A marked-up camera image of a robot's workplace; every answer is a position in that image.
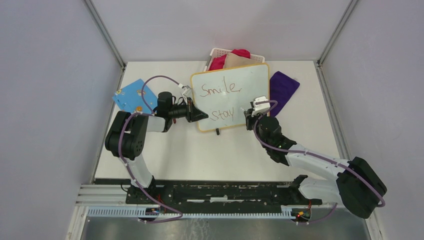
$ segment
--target gray floor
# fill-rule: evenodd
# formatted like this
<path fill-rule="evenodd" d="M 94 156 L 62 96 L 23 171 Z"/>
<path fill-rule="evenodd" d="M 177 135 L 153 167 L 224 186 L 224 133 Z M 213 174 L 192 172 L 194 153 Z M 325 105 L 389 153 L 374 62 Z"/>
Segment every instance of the gray floor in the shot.
<path fill-rule="evenodd" d="M 313 209 L 312 219 L 328 209 Z M 345 209 L 329 219 L 296 226 L 287 219 L 181 219 L 143 224 L 134 218 L 89 217 L 82 240 L 368 240 L 365 221 Z"/>

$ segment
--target plastic basket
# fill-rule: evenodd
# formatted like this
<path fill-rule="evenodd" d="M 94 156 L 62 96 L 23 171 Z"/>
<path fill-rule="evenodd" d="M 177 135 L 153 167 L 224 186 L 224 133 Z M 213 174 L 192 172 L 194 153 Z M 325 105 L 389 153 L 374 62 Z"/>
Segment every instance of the plastic basket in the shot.
<path fill-rule="evenodd" d="M 210 51 L 209 61 L 207 61 L 206 66 L 204 66 L 203 72 L 206 72 L 211 67 L 211 63 L 214 60 L 214 58 L 218 58 L 218 57 L 221 57 L 222 55 L 226 55 L 229 53 L 231 53 L 231 50 L 216 48 L 216 47 L 213 48 L 212 51 Z M 250 54 L 250 59 L 255 60 L 258 64 L 265 63 L 265 57 L 263 56 Z"/>

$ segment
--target yellow whiteboard border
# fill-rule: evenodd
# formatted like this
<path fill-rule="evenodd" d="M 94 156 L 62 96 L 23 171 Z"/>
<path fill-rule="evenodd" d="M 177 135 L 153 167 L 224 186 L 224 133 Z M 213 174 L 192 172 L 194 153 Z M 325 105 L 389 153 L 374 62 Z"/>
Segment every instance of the yellow whiteboard border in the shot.
<path fill-rule="evenodd" d="M 199 74 L 208 74 L 208 73 L 212 73 L 212 72 L 219 72 L 219 71 L 225 71 L 225 70 L 231 70 L 231 69 L 241 69 L 241 68 L 246 68 L 246 67 L 251 67 L 251 66 L 257 66 L 257 65 L 266 65 L 268 67 L 268 99 L 270 99 L 270 66 L 268 65 L 268 63 L 263 62 L 263 63 L 255 63 L 255 64 L 251 64 L 251 65 L 244 65 L 244 66 L 235 66 L 235 67 L 229 67 L 229 68 L 223 68 L 223 69 L 218 69 L 218 70 L 212 70 L 212 71 L 201 71 L 201 72 L 195 72 L 190 76 L 190 84 L 191 84 L 191 89 L 193 89 L 193 76 L 194 75 L 199 75 Z M 195 95 L 193 94 L 193 103 L 196 104 L 196 99 L 195 99 Z M 219 129 L 227 129 L 227 128 L 233 128 L 233 127 L 237 127 L 237 126 L 243 126 L 244 124 L 237 124 L 237 125 L 232 125 L 232 126 L 224 126 L 224 127 L 220 127 Z M 214 131 L 215 129 L 210 129 L 210 130 L 201 130 L 199 127 L 199 122 L 197 122 L 197 129 L 202 132 L 202 133 L 206 133 L 206 132 L 211 132 Z"/>

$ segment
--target white wall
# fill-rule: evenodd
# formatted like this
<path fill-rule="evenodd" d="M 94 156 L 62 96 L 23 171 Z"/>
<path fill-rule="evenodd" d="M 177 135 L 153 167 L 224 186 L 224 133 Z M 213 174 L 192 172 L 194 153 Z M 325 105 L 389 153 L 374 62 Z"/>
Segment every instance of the white wall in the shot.
<path fill-rule="evenodd" d="M 81 0 L 3 0 L 0 25 L 0 239 L 64 239 L 120 68 Z"/>
<path fill-rule="evenodd" d="M 324 62 L 351 152 L 387 186 L 385 240 L 423 239 L 424 1 L 360 1 Z"/>
<path fill-rule="evenodd" d="M 206 60 L 246 48 L 318 59 L 350 0 L 93 0 L 125 61 Z"/>

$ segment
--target robotic arm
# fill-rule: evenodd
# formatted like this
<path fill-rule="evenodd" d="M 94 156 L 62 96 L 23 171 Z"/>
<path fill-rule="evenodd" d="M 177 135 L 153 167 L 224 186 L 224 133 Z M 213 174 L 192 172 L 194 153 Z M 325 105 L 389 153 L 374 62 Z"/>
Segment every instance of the robotic arm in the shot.
<path fill-rule="evenodd" d="M 324 202 L 343 204 L 350 212 L 361 218 L 368 218 L 375 207 L 382 207 L 382 196 L 386 186 L 371 169 L 368 163 L 359 157 L 353 160 L 338 159 L 309 150 L 288 139 L 281 132 L 275 117 L 267 116 L 271 106 L 266 97 L 258 97 L 251 102 L 252 108 L 244 112 L 246 129 L 253 130 L 255 136 L 265 148 L 267 154 L 276 163 L 305 169 L 324 179 L 315 179 L 307 175 L 298 176 L 290 187 L 297 188 L 306 199 L 319 199 Z M 196 122 L 208 118 L 208 115 L 194 106 L 190 97 L 183 104 L 173 104 L 170 92 L 158 95 L 156 114 L 133 116 L 120 135 L 131 113 L 119 111 L 106 136 L 105 147 L 116 157 L 129 159 L 122 161 L 130 172 L 132 185 L 139 187 L 137 180 L 147 191 L 152 191 L 155 179 L 149 172 L 141 155 L 146 132 L 167 132 L 173 119 L 183 118 Z"/>

